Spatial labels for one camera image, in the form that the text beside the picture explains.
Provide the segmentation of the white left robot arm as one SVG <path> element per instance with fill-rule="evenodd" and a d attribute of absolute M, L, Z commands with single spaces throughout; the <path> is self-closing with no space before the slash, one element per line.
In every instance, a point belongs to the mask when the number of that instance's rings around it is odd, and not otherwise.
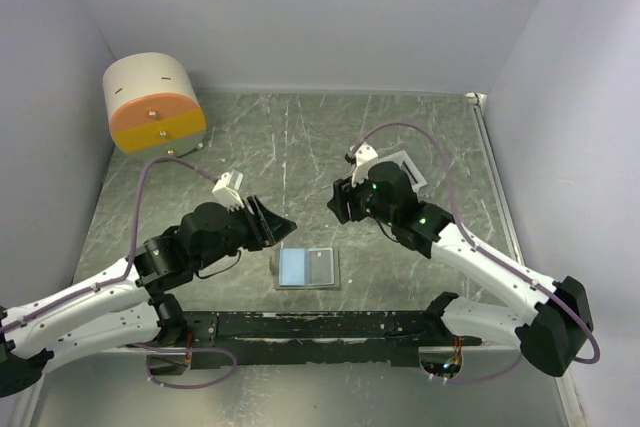
<path fill-rule="evenodd" d="M 296 228 L 255 196 L 235 210 L 203 203 L 104 271 L 45 299 L 2 309 L 2 396 L 104 349 L 175 346 L 187 322 L 172 289 L 241 250 L 273 247 Z"/>

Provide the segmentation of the blue silver card holder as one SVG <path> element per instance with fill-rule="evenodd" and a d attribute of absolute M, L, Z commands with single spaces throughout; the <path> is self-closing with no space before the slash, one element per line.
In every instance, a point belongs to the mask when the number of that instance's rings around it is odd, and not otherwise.
<path fill-rule="evenodd" d="M 339 253 L 331 247 L 278 248 L 270 261 L 276 290 L 339 290 Z"/>

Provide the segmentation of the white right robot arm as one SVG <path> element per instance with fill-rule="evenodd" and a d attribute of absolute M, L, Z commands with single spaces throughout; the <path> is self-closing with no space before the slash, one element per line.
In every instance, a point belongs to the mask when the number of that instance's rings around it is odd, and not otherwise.
<path fill-rule="evenodd" d="M 395 163 L 374 165 L 359 182 L 334 181 L 327 206 L 342 224 L 370 218 L 387 225 L 403 247 L 459 269 L 505 303 L 503 309 L 481 309 L 463 299 L 450 302 L 424 321 L 431 342 L 489 338 L 518 347 L 533 367 L 561 377 L 592 340 L 593 320 L 581 282 L 531 270 L 459 227 L 451 213 L 420 200 Z"/>

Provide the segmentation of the black credit card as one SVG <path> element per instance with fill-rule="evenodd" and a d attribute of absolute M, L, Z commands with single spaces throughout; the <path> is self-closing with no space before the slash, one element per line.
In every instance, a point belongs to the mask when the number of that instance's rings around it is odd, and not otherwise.
<path fill-rule="evenodd" d="M 312 286 L 332 285 L 335 280 L 334 253 L 332 248 L 309 251 L 309 284 Z"/>

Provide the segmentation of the white card tray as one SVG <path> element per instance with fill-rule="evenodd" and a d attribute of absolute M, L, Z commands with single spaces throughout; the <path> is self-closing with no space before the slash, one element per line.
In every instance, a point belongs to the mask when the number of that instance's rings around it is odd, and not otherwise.
<path fill-rule="evenodd" d="M 401 150 L 388 155 L 386 161 L 393 162 L 407 174 L 413 191 L 418 194 L 420 190 L 427 186 L 427 180 L 405 150 Z"/>

